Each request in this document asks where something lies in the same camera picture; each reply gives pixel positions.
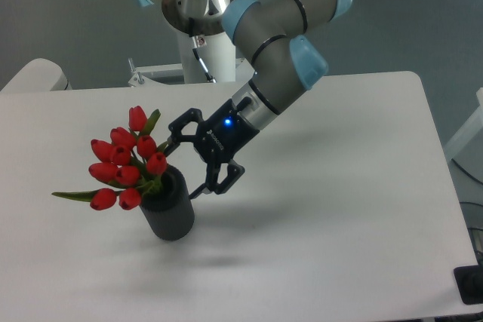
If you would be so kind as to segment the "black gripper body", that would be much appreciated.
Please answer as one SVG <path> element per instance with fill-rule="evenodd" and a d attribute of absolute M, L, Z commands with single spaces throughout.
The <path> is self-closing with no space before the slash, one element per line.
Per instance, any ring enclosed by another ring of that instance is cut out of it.
<path fill-rule="evenodd" d="M 207 120 L 197 121 L 193 145 L 205 163 L 229 163 L 260 132 L 241 116 L 250 104 L 249 98 L 238 104 L 229 99 Z"/>

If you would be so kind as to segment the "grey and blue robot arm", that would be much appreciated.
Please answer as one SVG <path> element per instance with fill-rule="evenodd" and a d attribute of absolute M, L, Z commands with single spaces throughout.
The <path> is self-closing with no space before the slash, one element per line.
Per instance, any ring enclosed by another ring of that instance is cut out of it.
<path fill-rule="evenodd" d="M 254 69 L 250 80 L 210 118 L 190 109 L 170 126 L 167 153 L 190 142 L 206 163 L 193 192 L 223 194 L 244 168 L 234 155 L 328 72 L 306 32 L 345 14 L 352 0 L 136 0 L 161 5 L 165 19 L 190 38 L 224 34 Z"/>

